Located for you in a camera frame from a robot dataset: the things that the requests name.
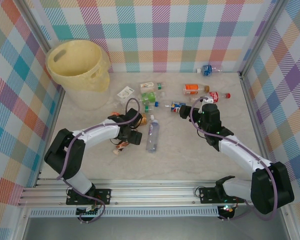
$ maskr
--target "yellow bucket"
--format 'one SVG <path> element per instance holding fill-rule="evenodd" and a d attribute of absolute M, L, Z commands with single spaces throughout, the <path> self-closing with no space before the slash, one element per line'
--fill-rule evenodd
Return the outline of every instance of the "yellow bucket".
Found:
<path fill-rule="evenodd" d="M 62 43 L 46 57 L 53 80 L 84 110 L 100 108 L 108 101 L 110 65 L 106 52 L 88 40 Z"/>

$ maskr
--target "plaid wall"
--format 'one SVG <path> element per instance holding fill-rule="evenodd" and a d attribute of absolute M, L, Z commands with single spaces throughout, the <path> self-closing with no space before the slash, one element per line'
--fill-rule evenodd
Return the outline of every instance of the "plaid wall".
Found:
<path fill-rule="evenodd" d="M 271 3 L 269 4 L 269 6 L 264 14 L 262 21 L 261 21 L 257 31 L 255 32 L 252 41 L 250 42 L 249 48 L 244 55 L 243 61 L 241 62 L 241 65 L 239 67 L 240 72 L 243 70 L 244 66 L 246 65 L 247 59 L 250 56 L 252 49 L 255 47 L 255 45 L 260 37 L 260 34 L 263 32 L 263 30 L 266 26 L 266 22 L 268 21 L 269 17 L 271 16 L 271 13 L 272 13 L 277 1 L 278 0 L 271 0 Z"/>
<path fill-rule="evenodd" d="M 283 162 L 300 230 L 300 0 L 290 0 L 246 84 L 273 162 Z"/>
<path fill-rule="evenodd" d="M 49 40 L 48 26 L 34 8 L 38 1 L 60 41 L 89 39 L 102 46 L 112 62 L 110 72 L 194 72 L 208 62 L 236 72 L 256 34 L 258 25 L 254 31 L 253 26 L 262 20 L 259 10 L 270 4 L 270 0 L 27 0 Z"/>
<path fill-rule="evenodd" d="M 45 53 L 12 0 L 0 0 L 0 240 L 46 145 L 59 87 Z"/>

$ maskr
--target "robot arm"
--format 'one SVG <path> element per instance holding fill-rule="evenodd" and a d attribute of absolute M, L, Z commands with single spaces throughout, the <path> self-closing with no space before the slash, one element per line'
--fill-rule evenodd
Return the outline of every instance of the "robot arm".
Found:
<path fill-rule="evenodd" d="M 238 197 L 252 201 L 254 207 L 262 214 L 271 212 L 274 208 L 274 188 L 265 167 L 260 164 L 262 161 L 271 171 L 276 184 L 277 207 L 291 203 L 295 197 L 285 165 L 281 162 L 272 163 L 247 148 L 233 132 L 222 126 L 217 105 L 206 103 L 209 99 L 204 101 L 200 108 L 193 109 L 193 121 L 208 133 L 204 136 L 209 145 L 229 156 L 251 175 L 251 181 L 240 180 L 235 176 L 216 181 L 214 190 L 219 200 L 225 202 L 229 196 Z M 190 116 L 190 111 L 191 106 L 181 106 L 180 117 L 186 119 Z"/>
<path fill-rule="evenodd" d="M 139 145 L 142 133 L 137 132 L 135 129 L 138 127 L 142 115 L 138 114 L 134 121 L 124 124 L 131 120 L 137 113 L 135 109 L 131 108 L 125 115 L 109 116 L 101 123 L 100 127 L 89 130 L 87 133 L 86 129 L 76 131 L 60 130 L 45 154 L 44 161 L 58 174 L 61 174 L 67 151 L 70 151 L 67 166 L 62 176 L 63 179 L 81 194 L 96 197 L 96 187 L 80 170 L 84 151 L 107 139 L 118 139 L 123 142 Z M 78 134 L 81 134 L 81 136 L 73 142 L 71 149 L 68 150 L 70 142 Z M 78 199 L 78 202 L 80 200 L 84 203 L 89 202 L 89 199 L 84 199 L 84 197 L 78 194 L 74 197 Z"/>

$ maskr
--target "orange label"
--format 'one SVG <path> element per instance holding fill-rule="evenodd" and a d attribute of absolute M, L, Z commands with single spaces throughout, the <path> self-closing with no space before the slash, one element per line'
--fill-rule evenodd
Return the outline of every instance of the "orange label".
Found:
<path fill-rule="evenodd" d="M 198 86 L 198 84 L 186 84 L 185 89 L 186 90 L 198 90 L 199 86 Z"/>

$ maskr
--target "bucket handle hole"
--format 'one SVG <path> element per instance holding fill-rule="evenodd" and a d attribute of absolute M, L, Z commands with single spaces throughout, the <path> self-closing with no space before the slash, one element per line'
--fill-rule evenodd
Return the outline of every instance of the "bucket handle hole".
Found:
<path fill-rule="evenodd" d="M 56 61 L 58 61 L 63 55 L 65 55 L 66 54 L 66 50 L 61 50 L 60 52 L 58 52 L 55 56 L 54 56 L 54 58 L 53 58 L 53 61 L 54 62 L 56 62 Z"/>

